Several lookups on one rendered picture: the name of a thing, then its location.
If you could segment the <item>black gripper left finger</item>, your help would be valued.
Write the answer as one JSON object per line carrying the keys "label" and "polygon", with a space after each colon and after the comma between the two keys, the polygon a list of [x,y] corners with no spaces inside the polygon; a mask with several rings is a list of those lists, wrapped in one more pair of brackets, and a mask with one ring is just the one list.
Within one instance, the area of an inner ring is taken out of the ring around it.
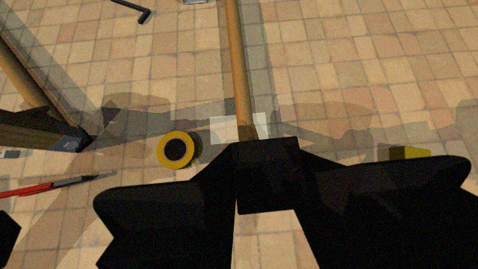
{"label": "black gripper left finger", "polygon": [[196,226],[211,269],[231,269],[235,206],[232,143],[189,180],[109,188],[93,200],[114,238],[124,231]]}

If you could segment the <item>yellow ring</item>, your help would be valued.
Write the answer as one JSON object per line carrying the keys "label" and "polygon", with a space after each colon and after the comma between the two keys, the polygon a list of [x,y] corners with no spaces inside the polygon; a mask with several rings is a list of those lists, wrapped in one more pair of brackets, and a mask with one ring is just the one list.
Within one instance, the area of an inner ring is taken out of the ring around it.
{"label": "yellow ring", "polygon": [[177,170],[189,167],[199,154],[196,140],[187,133],[174,131],[164,135],[156,149],[160,164],[168,169]]}

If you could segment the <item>orange-yellow rectangular block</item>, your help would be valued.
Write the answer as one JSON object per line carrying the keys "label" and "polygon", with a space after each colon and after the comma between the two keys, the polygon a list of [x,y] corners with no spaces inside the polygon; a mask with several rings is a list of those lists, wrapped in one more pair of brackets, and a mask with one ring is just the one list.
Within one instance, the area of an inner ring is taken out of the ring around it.
{"label": "orange-yellow rectangular block", "polygon": [[418,149],[410,146],[398,146],[389,148],[390,161],[409,158],[423,158],[430,156],[431,151],[426,149]]}

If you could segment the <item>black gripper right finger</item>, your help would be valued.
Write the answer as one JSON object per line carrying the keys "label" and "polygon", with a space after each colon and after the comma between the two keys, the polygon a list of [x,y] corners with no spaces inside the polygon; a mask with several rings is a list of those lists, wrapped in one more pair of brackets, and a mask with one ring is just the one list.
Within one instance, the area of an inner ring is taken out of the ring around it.
{"label": "black gripper right finger", "polygon": [[463,156],[439,155],[345,166],[300,150],[311,208],[294,212],[320,269],[345,260],[370,196],[437,185],[461,187],[471,172]]}

